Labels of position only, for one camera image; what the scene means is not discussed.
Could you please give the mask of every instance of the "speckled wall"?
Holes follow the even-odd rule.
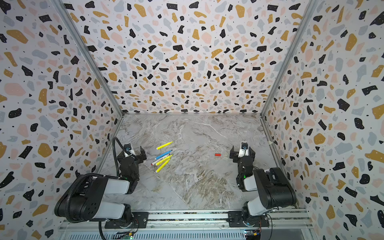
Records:
[[[265,116],[319,239],[384,239],[383,11],[319,1]]]
[[[0,239],[54,239],[56,202],[118,116],[49,1],[0,7]]]
[[[308,0],[65,0],[124,112],[260,112]]]

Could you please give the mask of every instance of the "enclosure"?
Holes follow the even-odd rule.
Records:
[[[0,7],[1,239],[59,239],[57,201],[80,174],[116,174],[114,136],[147,160],[110,202],[241,209],[258,195],[229,158],[245,141],[255,167],[282,169],[314,239],[384,239],[383,1]]]

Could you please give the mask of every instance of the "mounting plate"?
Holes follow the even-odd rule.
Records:
[[[135,225],[133,226],[133,230],[134,229],[138,229],[138,228],[146,228],[147,227],[147,222],[148,222],[148,215],[149,213],[148,212],[132,212],[133,214],[133,222],[135,223]],[[115,220],[114,219],[111,219],[109,222],[106,222],[105,223],[105,229],[116,229],[116,228],[119,228],[118,224],[116,224]]]
[[[269,221],[265,220],[265,216],[255,216],[261,223],[261,227],[269,227]],[[241,211],[228,211],[229,227],[250,227],[244,224]],[[253,227],[260,227],[257,222]]]

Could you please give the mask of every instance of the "black speckle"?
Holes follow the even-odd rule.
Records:
[[[355,126],[358,128],[358,129],[364,129],[364,126],[362,124],[362,120],[360,118],[355,118]]]

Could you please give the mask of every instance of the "metal corner post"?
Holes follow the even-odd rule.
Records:
[[[116,98],[113,96],[111,90],[109,89],[109,86],[104,81],[104,77],[101,74],[99,68],[97,67],[95,61],[93,61],[91,54],[88,51],[87,46],[83,42],[80,33],[78,32],[76,26],[74,25],[73,21],[70,18],[70,15],[68,14],[67,10],[64,7],[64,4],[62,0],[51,0],[51,3],[53,4],[55,10],[61,17],[65,27],[73,37],[73,40],[75,41],[77,47],[79,48],[80,52],[83,54],[83,57],[85,58],[86,62],[88,63],[89,67],[93,71],[93,73],[96,75],[96,78],[99,80],[100,85],[103,87],[103,90],[107,97],[109,98],[112,106],[115,108],[117,114],[119,115],[119,118],[122,118],[123,112],[120,109],[120,106],[118,102],[116,101]]]
[[[319,0],[310,0],[307,8],[305,9],[303,19],[301,20],[301,23],[297,29],[297,33],[292,41],[292,44],[290,45],[287,54],[285,55],[283,65],[280,68],[279,73],[277,74],[276,81],[273,83],[271,91],[268,94],[267,100],[265,101],[265,104],[263,106],[263,109],[260,113],[261,117],[265,116],[265,113],[267,112],[269,104],[272,102],[273,95],[277,91],[281,81],[283,80],[283,76],[289,66],[289,63],[291,62],[291,59],[293,58],[293,55],[295,54],[296,48],[300,43],[301,37],[303,36],[308,22],[312,17],[312,14],[317,6]]]

